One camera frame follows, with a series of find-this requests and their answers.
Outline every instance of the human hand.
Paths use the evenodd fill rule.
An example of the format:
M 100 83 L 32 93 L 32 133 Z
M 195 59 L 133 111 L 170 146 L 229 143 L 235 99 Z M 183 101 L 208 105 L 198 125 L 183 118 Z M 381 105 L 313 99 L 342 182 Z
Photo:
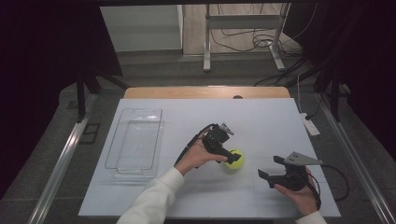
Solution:
M 314 185 L 314 182 L 312 180 L 311 175 L 311 171 L 306 168 L 306 172 L 308 173 L 308 180 L 309 183 L 312 186 Z M 314 193 L 312 192 L 312 190 L 305 186 L 303 189 L 298 190 L 298 191 L 292 191 L 290 189 L 287 189 L 281 185 L 275 184 L 275 188 L 281 192 L 282 194 L 284 194 L 286 197 L 288 197 L 289 199 L 291 199 L 298 211 L 303 215 L 303 216 L 307 216 L 311 213 L 314 213 L 316 211 L 318 211 L 318 207 L 317 207 L 317 201 L 315 199 Z
M 202 143 L 201 134 L 199 139 L 189 148 L 184 157 L 175 165 L 175 168 L 180 171 L 182 175 L 185 175 L 188 171 L 194 167 L 199 167 L 205 164 L 207 161 L 227 161 L 228 158 L 216 154 L 207 152 Z

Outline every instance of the metal frame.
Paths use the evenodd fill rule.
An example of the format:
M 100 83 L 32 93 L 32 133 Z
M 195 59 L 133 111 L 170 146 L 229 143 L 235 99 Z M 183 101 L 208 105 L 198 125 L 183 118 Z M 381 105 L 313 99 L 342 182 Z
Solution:
M 85 116 L 80 123 L 76 123 L 73 131 L 70 133 L 70 136 L 64 146 L 64 150 L 62 151 L 59 160 L 56 162 L 52 174 L 50 175 L 47 182 L 47 185 L 46 187 L 44 187 L 44 190 L 41 193 L 41 196 L 38 199 L 37 204 L 35 205 L 35 209 L 33 210 L 33 213 L 27 223 L 36 224 L 44 222 L 47 213 L 50 210 L 53 199 L 55 198 L 56 192 L 58 191 L 58 188 L 61 185 L 62 180 L 64 179 L 64 174 L 66 173 L 67 167 L 72 160 L 79 138 L 84 132 L 88 119 L 91 116 L 91 111 L 96 97 L 97 96 L 94 94 L 90 94 L 90 96 L 88 97 Z
M 361 160 L 361 157 L 357 153 L 357 150 L 349 140 L 347 133 L 344 131 L 343 126 L 340 122 L 338 122 L 334 116 L 332 115 L 331 110 L 329 109 L 329 102 L 326 98 L 320 97 L 320 94 L 317 93 L 317 97 L 321 98 L 323 104 L 321 104 L 322 110 L 325 112 L 327 120 L 330 122 L 332 129 L 335 132 L 338 140 L 340 141 L 343 149 L 346 153 L 348 160 L 351 162 L 353 169 L 356 172 L 361 184 L 363 185 L 367 195 L 369 196 L 375 211 L 377 212 L 379 218 L 382 223 L 396 223 L 395 217 L 389 209 L 389 205 L 382 195 L 378 185 L 374 182 L 369 172 Z
M 279 57 L 277 43 L 282 33 L 290 3 L 285 3 L 280 15 L 215 15 L 211 16 L 209 4 L 206 4 L 205 14 L 205 49 L 204 71 L 210 71 L 210 39 L 211 29 L 276 29 L 274 40 L 268 42 L 268 49 L 276 63 L 278 71 L 285 71 L 285 65 Z

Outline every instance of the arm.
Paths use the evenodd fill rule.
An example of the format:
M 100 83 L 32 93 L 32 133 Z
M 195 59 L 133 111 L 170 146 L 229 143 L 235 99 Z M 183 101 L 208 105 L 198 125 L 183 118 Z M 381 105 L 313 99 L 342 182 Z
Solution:
M 306 168 L 306 171 L 309 174 L 311 174 L 311 171 L 309 171 L 308 168 Z M 309 176 L 309 182 L 311 183 L 312 186 L 315 186 L 311 176 Z M 297 224 L 326 223 L 326 221 L 324 220 L 323 216 L 320 214 L 317 208 L 317 202 L 315 200 L 315 196 L 313 192 L 307 186 L 305 186 L 303 189 L 299 191 L 292 191 L 278 184 L 275 184 L 275 188 L 279 192 L 284 194 L 286 197 L 291 199 L 295 203 L 299 212 L 304 216 L 296 220 Z
M 160 178 L 148 182 L 134 204 L 120 217 L 118 224 L 163 223 L 168 208 L 175 201 L 177 190 L 184 184 L 184 175 L 207 161 L 227 161 L 227 157 L 210 154 L 199 139 L 183 159 Z

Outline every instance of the white wall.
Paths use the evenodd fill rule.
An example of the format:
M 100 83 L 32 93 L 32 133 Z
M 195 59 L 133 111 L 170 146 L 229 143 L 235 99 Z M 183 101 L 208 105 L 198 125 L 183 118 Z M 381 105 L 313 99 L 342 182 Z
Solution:
M 116 52 L 182 48 L 177 6 L 101 7 L 101 11 Z

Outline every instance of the gray floor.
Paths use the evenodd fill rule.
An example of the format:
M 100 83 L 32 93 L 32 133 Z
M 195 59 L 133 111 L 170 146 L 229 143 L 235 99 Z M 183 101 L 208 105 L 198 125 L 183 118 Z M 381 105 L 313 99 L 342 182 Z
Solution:
M 123 77 L 119 77 L 119 79 L 132 86 L 252 86 L 262 78 L 278 74 L 271 56 L 265 53 L 215 55 L 210 73 L 203 72 L 202 57 L 186 57 L 182 56 L 180 52 L 174 51 L 170 53 L 122 53 L 119 55 L 119 59 L 123 72 Z M 285 64 L 291 66 L 296 60 L 287 58 Z M 296 77 L 308 66 L 303 66 L 288 78 Z M 300 86 L 301 107 L 308 114 L 313 113 L 319 103 L 312 90 L 312 83 L 315 79 L 316 77 L 311 77 L 303 81 Z M 91 144 L 88 143 L 92 140 L 91 135 L 87 134 L 82 137 L 81 141 L 85 144 L 78 145 L 45 223 L 115 223 L 117 220 L 116 218 L 77 216 L 105 142 L 111 118 L 114 116 L 118 100 L 123 95 L 123 90 L 114 84 L 103 79 L 99 80 L 103 89 L 95 102 L 89 123 L 100 123 L 100 132 Z M 274 79 L 271 79 L 263 82 L 262 85 L 273 82 Z M 290 88 L 289 91 L 291 96 L 296 99 L 296 87 Z M 77 118 L 76 99 L 74 86 L 62 91 L 60 105 L 46 133 L 0 202 L 2 223 L 26 223 L 31 215 L 67 137 L 74 127 Z M 388 200 L 389 208 L 395 213 L 396 180 L 391 178 L 395 176 L 396 172 L 395 161 L 353 114 L 346 103 L 346 98 L 340 99 L 340 116 L 349 138 L 359 149 L 364 164 Z M 311 139 L 318 157 L 340 168 L 348 177 L 351 187 L 349 197 L 338 203 L 342 217 L 328 218 L 327 221 L 329 223 L 381 223 L 323 111 L 320 110 L 312 120 L 321 132 L 320 137 Z M 333 196 L 335 198 L 341 196 L 345 191 L 342 180 L 332 171 L 324 171 Z M 166 223 L 181 222 L 185 221 L 166 221 Z M 250 220 L 248 222 L 244 220 L 239 223 L 262 223 L 262 221 Z M 292 223 L 292 219 L 276 220 L 275 223 Z

